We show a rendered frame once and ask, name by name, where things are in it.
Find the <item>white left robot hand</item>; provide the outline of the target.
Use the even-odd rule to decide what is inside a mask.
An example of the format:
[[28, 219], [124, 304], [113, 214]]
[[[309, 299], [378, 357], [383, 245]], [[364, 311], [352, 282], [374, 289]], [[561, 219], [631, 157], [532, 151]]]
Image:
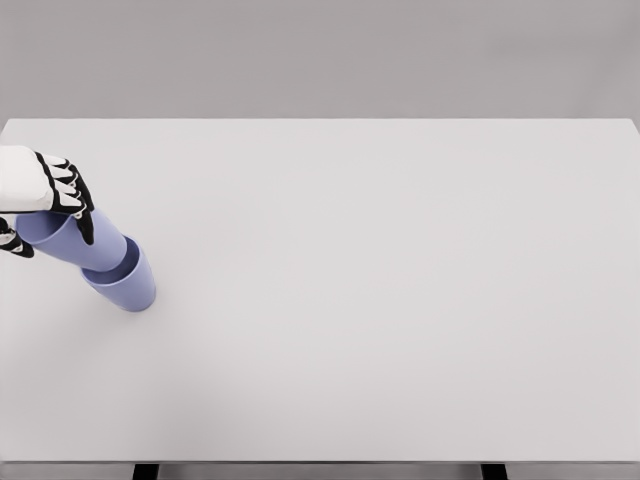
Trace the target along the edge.
[[73, 217], [84, 242], [92, 245], [94, 210], [90, 190], [70, 160], [22, 145], [0, 145], [0, 251], [33, 257], [32, 245], [5, 216], [40, 211]]

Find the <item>lavender plastic cup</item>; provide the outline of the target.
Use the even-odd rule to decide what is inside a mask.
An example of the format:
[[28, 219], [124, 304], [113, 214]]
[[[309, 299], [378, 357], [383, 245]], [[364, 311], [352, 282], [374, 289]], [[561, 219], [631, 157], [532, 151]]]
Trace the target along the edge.
[[126, 254], [115, 268], [100, 272], [81, 268], [84, 280], [112, 304], [129, 312], [149, 308], [156, 298], [156, 284], [144, 251], [125, 236]]
[[18, 214], [15, 228], [35, 250], [56, 259], [93, 271], [117, 267], [127, 252], [123, 234], [99, 209], [91, 213], [94, 243], [87, 244], [69, 215], [49, 211]]

